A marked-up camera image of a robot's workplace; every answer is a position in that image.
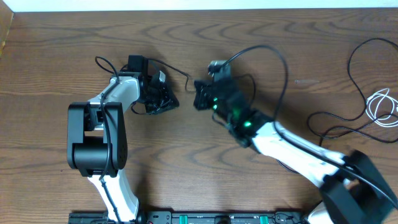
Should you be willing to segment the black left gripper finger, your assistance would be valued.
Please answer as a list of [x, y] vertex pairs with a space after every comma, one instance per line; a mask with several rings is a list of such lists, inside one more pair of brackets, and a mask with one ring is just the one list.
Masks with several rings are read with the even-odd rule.
[[146, 105], [146, 113], [147, 114], [161, 114], [166, 111], [170, 111], [175, 109], [177, 106], [175, 105], [163, 105], [160, 107], [156, 107], [155, 105]]
[[165, 107], [167, 109], [175, 109], [175, 108], [178, 108], [179, 106], [180, 106], [180, 103], [179, 103], [177, 97], [175, 96], [175, 94], [173, 93], [172, 90], [169, 90], [165, 94]]

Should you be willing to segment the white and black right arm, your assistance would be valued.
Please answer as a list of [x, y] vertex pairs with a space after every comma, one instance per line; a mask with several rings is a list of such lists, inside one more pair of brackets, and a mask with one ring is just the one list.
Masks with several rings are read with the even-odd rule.
[[245, 100], [231, 78], [194, 82], [194, 107], [211, 109], [242, 147], [293, 168], [319, 189], [321, 202], [307, 223], [382, 223], [397, 208], [397, 196], [369, 157], [331, 151], [285, 129]]

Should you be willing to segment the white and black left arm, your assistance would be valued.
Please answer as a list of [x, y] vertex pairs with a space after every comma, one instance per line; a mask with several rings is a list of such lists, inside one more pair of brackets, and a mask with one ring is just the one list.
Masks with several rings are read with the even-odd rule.
[[127, 136], [124, 114], [136, 103], [145, 115], [179, 106], [164, 72], [149, 74], [156, 59], [130, 55], [121, 69], [110, 65], [108, 86], [88, 101], [68, 107], [67, 162], [97, 189], [105, 212], [70, 213], [69, 223], [148, 223], [147, 213], [134, 195], [126, 171]]

